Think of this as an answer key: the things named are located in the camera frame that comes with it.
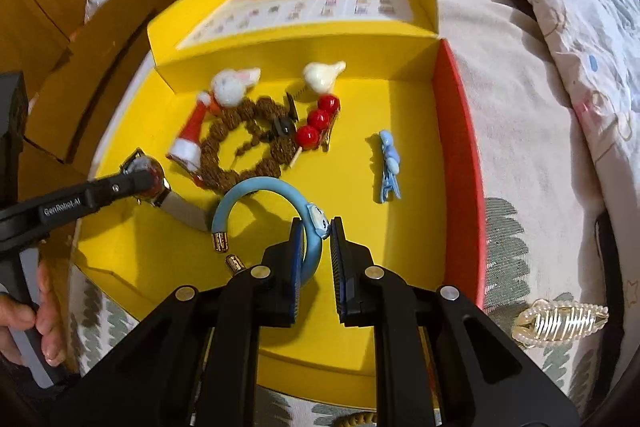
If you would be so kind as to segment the person's left hand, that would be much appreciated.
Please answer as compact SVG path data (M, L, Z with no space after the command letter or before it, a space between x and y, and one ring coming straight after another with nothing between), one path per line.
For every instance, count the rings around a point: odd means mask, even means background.
M27 331L35 327L41 338L44 361L52 367L66 360L66 340L58 296L55 294L48 262L40 259L37 270L40 305L37 312L18 303L6 294L1 295L1 355L9 362L25 366L9 329Z

